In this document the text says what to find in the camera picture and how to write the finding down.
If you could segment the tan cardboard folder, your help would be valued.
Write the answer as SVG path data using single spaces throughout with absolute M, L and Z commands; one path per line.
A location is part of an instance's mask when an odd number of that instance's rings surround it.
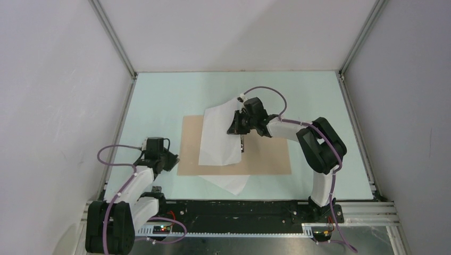
M 198 164 L 203 116 L 183 118 L 177 175 L 288 175 L 291 174 L 288 141 L 259 136 L 256 131 L 244 136 L 241 162 L 227 166 Z

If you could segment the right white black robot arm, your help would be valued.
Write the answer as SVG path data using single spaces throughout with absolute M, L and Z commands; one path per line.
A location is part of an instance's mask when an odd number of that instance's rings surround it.
M 234 112 L 229 135 L 245 135 L 255 130 L 268 138 L 284 138 L 298 142 L 309 167 L 314 171 L 313 190 L 308 198 L 310 217 L 316 222 L 325 221 L 334 205 L 336 173 L 343 166 L 347 148 L 337 132 L 324 117 L 311 123 L 288 120 L 279 115 L 269 115 L 257 97 L 238 97 L 241 108 Z

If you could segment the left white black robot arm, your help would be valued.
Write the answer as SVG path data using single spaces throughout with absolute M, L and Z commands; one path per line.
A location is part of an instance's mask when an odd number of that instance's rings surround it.
M 97 254 L 129 254 L 137 241 L 136 231 L 149 220 L 166 221 L 162 231 L 171 230 L 175 214 L 168 210 L 160 191 L 144 192 L 162 171 L 171 171 L 179 162 L 170 151 L 170 139 L 146 138 L 139 147 L 140 156 L 131 167 L 132 174 L 109 199 L 88 206 L 85 250 Z

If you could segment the silver metal folder clip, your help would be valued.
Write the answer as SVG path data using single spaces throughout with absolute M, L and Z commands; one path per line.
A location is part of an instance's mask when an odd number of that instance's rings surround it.
M 240 135 L 240 151 L 244 153 L 244 135 Z

